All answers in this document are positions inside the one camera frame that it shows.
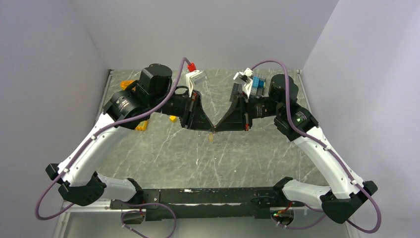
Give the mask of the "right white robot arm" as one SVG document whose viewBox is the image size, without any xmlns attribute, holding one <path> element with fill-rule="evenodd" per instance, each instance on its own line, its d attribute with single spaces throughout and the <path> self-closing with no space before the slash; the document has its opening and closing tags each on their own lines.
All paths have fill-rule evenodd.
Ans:
<svg viewBox="0 0 420 238">
<path fill-rule="evenodd" d="M 368 200 L 367 193 L 377 191 L 377 186 L 363 180 L 326 149 L 330 143 L 315 117 L 298 104 L 298 91 L 292 77 L 277 74 L 271 78 L 266 97 L 246 99 L 244 93 L 237 93 L 215 131 L 247 131 L 253 119 L 274 117 L 277 130 L 306 153 L 327 181 L 326 186 L 318 186 L 285 177 L 273 186 L 274 202 L 279 206 L 301 202 L 321 209 L 342 224 Z"/>
</svg>

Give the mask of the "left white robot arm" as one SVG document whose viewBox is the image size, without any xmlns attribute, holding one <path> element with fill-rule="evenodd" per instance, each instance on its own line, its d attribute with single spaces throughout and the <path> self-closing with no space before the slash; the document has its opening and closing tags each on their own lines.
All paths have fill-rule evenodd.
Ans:
<svg viewBox="0 0 420 238">
<path fill-rule="evenodd" d="M 115 199 L 129 208 L 144 203 L 144 191 L 134 179 L 109 178 L 99 174 L 97 168 L 113 145 L 153 112 L 178 117 L 186 129 L 214 130 L 203 110 L 201 94 L 194 89 L 195 83 L 206 80 L 207 75 L 192 64 L 187 68 L 184 93 L 177 93 L 180 86 L 172 80 L 172 70 L 154 63 L 142 69 L 137 80 L 112 95 L 77 149 L 63 162 L 46 168 L 50 179 L 59 184 L 58 192 L 65 201 L 87 206 L 99 199 Z"/>
</svg>

